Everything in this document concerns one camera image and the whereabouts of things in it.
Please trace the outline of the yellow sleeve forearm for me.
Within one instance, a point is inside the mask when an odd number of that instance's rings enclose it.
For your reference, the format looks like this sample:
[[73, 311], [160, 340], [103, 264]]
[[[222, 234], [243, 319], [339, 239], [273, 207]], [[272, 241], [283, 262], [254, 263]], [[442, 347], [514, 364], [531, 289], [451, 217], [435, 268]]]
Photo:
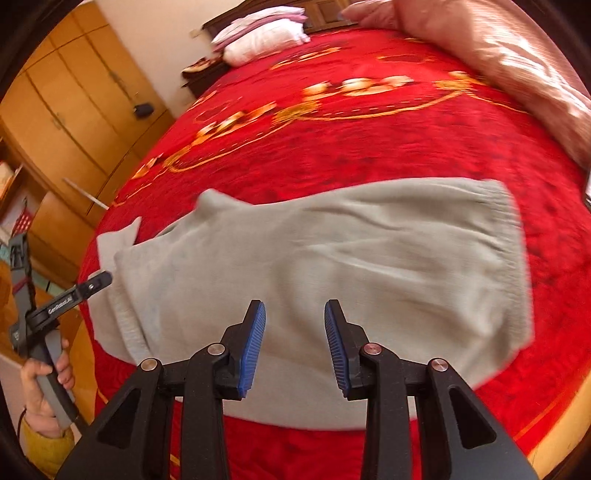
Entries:
[[70, 428], [61, 429], [55, 417], [29, 412], [21, 422], [21, 438], [28, 460], [50, 479], [75, 446]]

